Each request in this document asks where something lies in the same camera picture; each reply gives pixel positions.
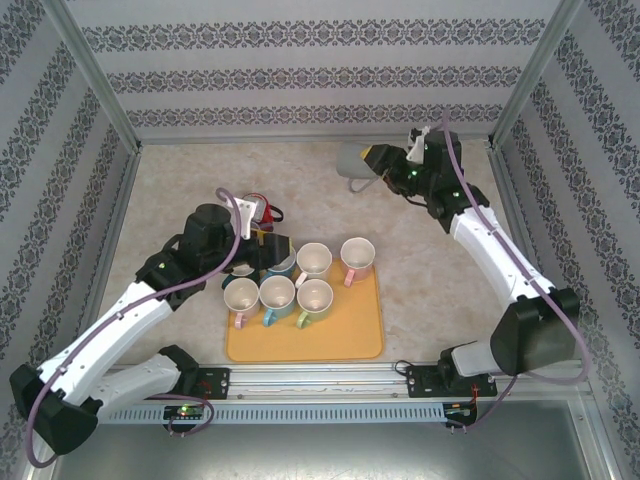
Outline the red mug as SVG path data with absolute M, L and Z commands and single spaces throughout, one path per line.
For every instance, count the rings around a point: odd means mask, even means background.
M 244 195 L 242 199 L 256 204 L 256 211 L 251 221 L 253 228 L 272 232 L 274 225 L 284 220 L 283 211 L 272 205 L 264 195 L 252 192 Z

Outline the light blue mug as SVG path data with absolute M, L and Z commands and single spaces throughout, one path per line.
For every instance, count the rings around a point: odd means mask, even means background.
M 263 326 L 270 327 L 293 313 L 296 300 L 294 283 L 282 275 L 271 276 L 262 281 L 259 299 L 265 308 Z

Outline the grey mug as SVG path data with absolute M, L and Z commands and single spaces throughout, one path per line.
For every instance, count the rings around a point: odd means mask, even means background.
M 356 142 L 344 142 L 339 148 L 336 171 L 347 180 L 352 194 L 362 193 L 378 180 L 378 175 L 364 160 L 369 150 L 368 145 Z

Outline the white faceted mug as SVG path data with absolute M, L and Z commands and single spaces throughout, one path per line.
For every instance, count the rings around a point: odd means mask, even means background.
M 305 281 L 320 279 L 328 281 L 333 263 L 329 248 L 321 243 L 307 243 L 296 254 L 300 274 L 294 285 L 299 288 Z

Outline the orange plastic tray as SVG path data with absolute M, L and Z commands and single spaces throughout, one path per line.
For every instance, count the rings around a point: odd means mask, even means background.
M 305 363 L 370 360 L 384 350 L 378 282 L 375 273 L 350 287 L 344 285 L 341 262 L 333 261 L 329 285 L 334 300 L 329 315 L 299 329 L 299 307 L 276 321 L 263 325 L 266 310 L 260 309 L 244 328 L 235 327 L 234 313 L 228 318 L 226 355 L 239 363 Z

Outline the grey metal sheet panel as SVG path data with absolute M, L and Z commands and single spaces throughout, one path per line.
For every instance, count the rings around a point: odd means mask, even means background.
M 53 480 L 591 480 L 570 437 L 493 425 L 214 426 L 184 439 L 105 426 Z

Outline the teal blue faceted mug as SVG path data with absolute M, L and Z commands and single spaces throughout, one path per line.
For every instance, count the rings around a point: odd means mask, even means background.
M 264 279 L 272 276 L 285 276 L 291 278 L 296 268 L 296 252 L 293 251 L 281 263 L 269 268 L 264 275 Z

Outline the aluminium mounting rail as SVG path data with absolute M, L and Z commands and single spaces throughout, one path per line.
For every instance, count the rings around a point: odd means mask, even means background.
M 267 364 L 267 365 L 213 365 L 208 368 L 228 368 L 230 382 L 225 400 L 324 400 L 337 399 L 355 402 L 356 399 L 390 399 L 410 398 L 408 395 L 406 369 L 408 365 L 392 363 L 329 363 L 329 364 Z M 149 395 L 164 394 L 170 388 L 165 385 L 164 374 L 151 373 L 151 367 L 130 367 L 110 371 L 102 381 L 105 386 L 97 387 L 97 393 L 107 393 L 113 388 L 114 393 L 124 394 L 125 388 L 133 392 L 133 388 L 150 389 L 157 387 Z M 480 400 L 497 399 L 510 382 L 505 375 L 489 375 L 489 381 L 497 387 L 495 397 L 479 397 Z M 576 385 L 554 385 L 540 382 L 526 375 L 521 376 L 512 387 L 510 394 L 514 396 L 550 395 L 552 397 L 571 398 L 592 393 L 588 381 Z M 410 398 L 470 401 L 467 398 Z

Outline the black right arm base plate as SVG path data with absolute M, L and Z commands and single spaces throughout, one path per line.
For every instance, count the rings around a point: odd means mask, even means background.
M 460 376 L 455 370 L 435 365 L 413 365 L 406 369 L 410 398 L 495 397 L 497 387 L 488 374 Z

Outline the light pink smooth mug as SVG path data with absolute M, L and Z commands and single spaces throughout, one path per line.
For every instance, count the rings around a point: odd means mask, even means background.
M 258 285 L 248 278 L 232 280 L 224 289 L 223 299 L 228 308 L 233 326 L 241 330 L 260 310 Z

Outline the salmon pink faceted mug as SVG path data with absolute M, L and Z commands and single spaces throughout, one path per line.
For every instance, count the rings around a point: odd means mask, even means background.
M 344 286 L 351 287 L 354 283 L 369 277 L 373 271 L 375 257 L 375 247 L 366 238 L 354 237 L 346 240 L 340 249 Z

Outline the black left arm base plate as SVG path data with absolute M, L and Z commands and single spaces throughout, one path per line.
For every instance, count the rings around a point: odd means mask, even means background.
M 225 400 L 230 382 L 228 368 L 199 367 L 182 373 L 176 385 L 166 394 L 196 397 L 204 400 Z

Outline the aluminium frame post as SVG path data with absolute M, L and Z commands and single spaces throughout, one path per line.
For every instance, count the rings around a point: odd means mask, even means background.
M 540 40 L 517 81 L 513 93 L 506 102 L 493 131 L 489 135 L 489 144 L 493 148 L 497 148 L 504 143 L 582 3 L 583 0 L 559 0 L 557 8 L 542 32 Z
M 94 91 L 127 151 L 129 153 L 138 153 L 141 148 L 141 140 L 136 134 L 125 109 L 119 102 L 107 75 L 101 68 L 80 26 L 69 10 L 66 1 L 40 0 L 40 2 L 87 83 Z

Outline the yellow-green mug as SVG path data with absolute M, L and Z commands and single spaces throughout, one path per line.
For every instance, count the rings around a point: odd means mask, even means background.
M 300 286 L 296 299 L 301 308 L 296 326 L 298 329 L 304 329 L 314 322 L 324 320 L 329 315 L 334 294 L 326 281 L 311 279 Z

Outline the aluminium table side rail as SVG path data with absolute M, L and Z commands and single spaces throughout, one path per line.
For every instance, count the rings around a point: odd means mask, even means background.
M 490 337 L 492 354 L 509 374 L 569 360 L 575 353 L 579 300 L 572 290 L 557 289 L 527 258 L 532 245 L 505 160 L 493 149 L 487 153 L 512 237 L 507 247 L 498 248 L 501 257 L 492 261 L 506 282 L 498 290 L 506 309 Z
M 97 253 L 97 263 L 90 277 L 84 304 L 76 323 L 72 337 L 73 341 L 78 339 L 99 317 L 102 299 L 104 298 L 142 152 L 143 147 L 140 146 L 136 153 L 132 153 L 121 173 Z

